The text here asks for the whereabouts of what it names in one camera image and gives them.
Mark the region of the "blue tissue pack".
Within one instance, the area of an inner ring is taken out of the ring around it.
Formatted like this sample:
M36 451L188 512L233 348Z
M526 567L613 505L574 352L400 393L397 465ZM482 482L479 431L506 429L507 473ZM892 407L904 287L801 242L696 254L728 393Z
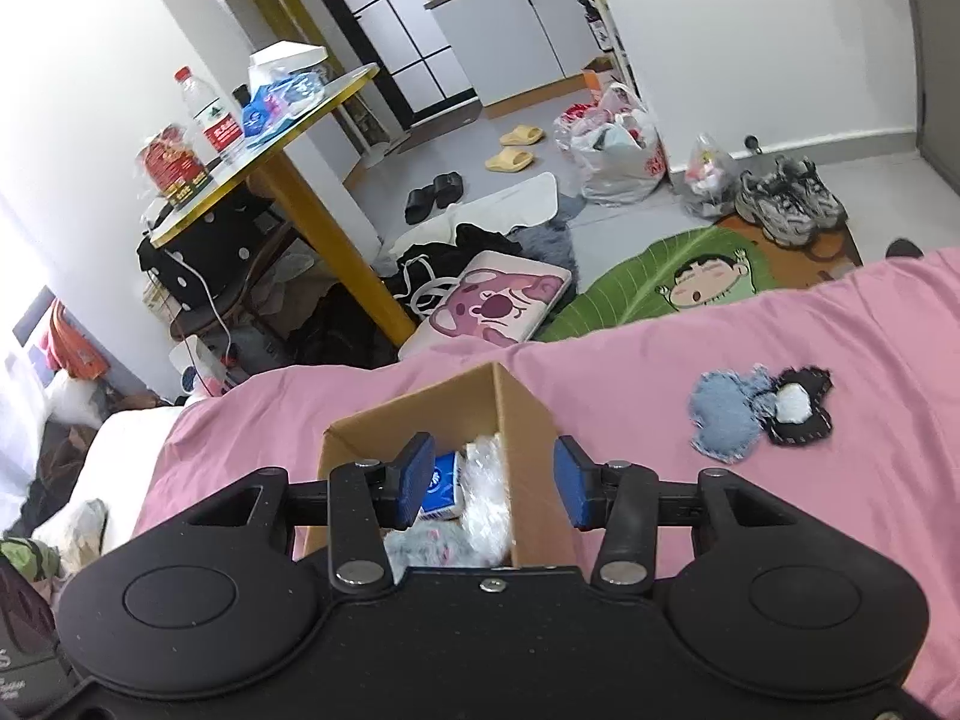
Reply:
M460 472L464 456L448 452L434 459L430 484L423 497L420 517L425 520L455 520L464 512L464 491Z

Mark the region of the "clear plastic bag packet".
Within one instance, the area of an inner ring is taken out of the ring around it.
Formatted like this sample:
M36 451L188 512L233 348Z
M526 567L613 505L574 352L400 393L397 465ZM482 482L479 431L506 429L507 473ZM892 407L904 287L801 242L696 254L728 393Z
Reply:
M498 541L511 554L511 500L500 434L478 436L466 445L460 483L464 491L460 525L466 528L470 539L475 544L480 544L482 539L487 543Z

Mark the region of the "blue denim cloth toy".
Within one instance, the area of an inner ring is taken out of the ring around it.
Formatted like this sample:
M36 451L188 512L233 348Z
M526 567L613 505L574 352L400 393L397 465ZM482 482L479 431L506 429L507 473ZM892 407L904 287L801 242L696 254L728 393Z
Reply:
M688 400L693 449L722 465L745 460L765 433L761 420L773 411L773 380L763 366L745 374L704 372Z

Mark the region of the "black cloth toy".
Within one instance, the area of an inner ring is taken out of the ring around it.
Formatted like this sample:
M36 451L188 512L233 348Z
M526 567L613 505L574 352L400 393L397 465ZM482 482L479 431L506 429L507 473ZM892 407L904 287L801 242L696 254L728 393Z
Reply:
M771 444L805 447L828 439L833 420L825 408L825 398L832 388L832 374L822 367L782 371L771 388L773 411L761 420Z

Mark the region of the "grey plush mouse slipper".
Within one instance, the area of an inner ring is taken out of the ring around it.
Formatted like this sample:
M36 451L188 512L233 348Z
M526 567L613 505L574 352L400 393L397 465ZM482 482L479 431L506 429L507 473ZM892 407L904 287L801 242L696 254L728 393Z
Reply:
M494 567L508 561L503 543L475 544L459 522L418 520L407 530L384 536L384 548L396 574L410 567Z

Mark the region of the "pink bear cushion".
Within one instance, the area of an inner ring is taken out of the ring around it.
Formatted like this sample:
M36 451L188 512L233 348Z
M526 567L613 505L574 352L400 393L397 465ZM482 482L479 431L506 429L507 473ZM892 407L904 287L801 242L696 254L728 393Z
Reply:
M400 359L458 338L498 348L526 341L573 284L567 268L493 250L475 255L457 277L428 273L431 280L410 296L420 323L400 346Z

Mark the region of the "black slipper left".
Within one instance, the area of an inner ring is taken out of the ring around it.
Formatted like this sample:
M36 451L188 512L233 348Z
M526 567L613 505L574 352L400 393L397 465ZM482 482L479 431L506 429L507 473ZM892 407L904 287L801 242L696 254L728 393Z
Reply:
M405 205L404 218L405 223L410 226L423 223L434 210L434 187L425 185L425 187L414 188L409 193L407 204Z

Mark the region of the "black slipper right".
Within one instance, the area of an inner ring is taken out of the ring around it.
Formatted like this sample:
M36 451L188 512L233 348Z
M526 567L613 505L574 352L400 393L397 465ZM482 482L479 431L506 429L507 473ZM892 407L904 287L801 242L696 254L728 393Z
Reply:
M459 202L464 195L464 179L459 172L444 172L433 179L433 200L438 210Z

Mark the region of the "white red plastic bag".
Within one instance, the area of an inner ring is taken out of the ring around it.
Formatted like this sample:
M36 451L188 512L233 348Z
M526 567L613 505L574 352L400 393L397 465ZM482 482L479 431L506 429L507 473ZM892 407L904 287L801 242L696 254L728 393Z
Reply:
M578 193L589 203L640 203L667 174L654 119L623 83L608 85L595 103L576 104L558 115L553 140L576 169Z

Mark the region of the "grey sneaker left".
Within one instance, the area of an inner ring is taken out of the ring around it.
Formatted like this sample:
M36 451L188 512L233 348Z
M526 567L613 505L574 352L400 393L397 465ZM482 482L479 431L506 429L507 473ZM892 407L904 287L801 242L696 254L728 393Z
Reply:
M782 249L804 249L817 235L814 218L778 174L758 177L743 171L734 208L743 221L759 227Z

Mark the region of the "grey sneaker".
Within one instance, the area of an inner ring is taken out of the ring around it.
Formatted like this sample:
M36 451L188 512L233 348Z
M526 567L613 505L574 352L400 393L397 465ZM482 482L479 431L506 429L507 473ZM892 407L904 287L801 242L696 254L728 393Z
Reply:
M759 227L782 249L804 249L817 235L814 218L778 174L758 177L743 171L734 208L743 221Z
M775 166L779 177L788 184L794 199L822 231L835 231L846 224L846 208L822 181L814 161L809 158L794 160L788 156L778 156Z

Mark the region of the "yellow slipper far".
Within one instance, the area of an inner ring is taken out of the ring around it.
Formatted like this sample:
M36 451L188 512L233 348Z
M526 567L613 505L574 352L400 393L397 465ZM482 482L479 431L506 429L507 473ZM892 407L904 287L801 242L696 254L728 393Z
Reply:
M535 125L516 125L512 130L501 135L500 143L509 148L537 145L545 138L545 132Z

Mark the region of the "round white yellow-rimmed table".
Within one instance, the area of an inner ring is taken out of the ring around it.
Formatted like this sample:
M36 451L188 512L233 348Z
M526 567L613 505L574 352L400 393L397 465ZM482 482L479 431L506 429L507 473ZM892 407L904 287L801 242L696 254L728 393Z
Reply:
M415 325L373 270L381 252L381 236L329 163L324 158L309 160L306 153L306 133L359 94L376 75L374 64L347 71L325 87L324 98L313 110L275 140L248 146L233 161L220 164L213 171L210 187L171 211L151 231L151 245L161 249L172 244L191 224L212 213L233 188L256 179L382 333L393 344L404 344Z

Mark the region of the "white kitchen cabinet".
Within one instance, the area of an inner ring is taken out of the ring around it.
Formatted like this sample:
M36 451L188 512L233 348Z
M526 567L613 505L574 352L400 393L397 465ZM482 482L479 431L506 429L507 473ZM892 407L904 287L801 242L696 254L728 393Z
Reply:
M483 106L578 78L601 55L579 0L431 0Z

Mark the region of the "grey wardrobe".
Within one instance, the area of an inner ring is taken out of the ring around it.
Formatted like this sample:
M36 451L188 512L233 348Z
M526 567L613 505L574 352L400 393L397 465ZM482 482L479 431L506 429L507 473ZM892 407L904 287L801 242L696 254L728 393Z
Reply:
M960 0L910 0L919 153L958 192Z

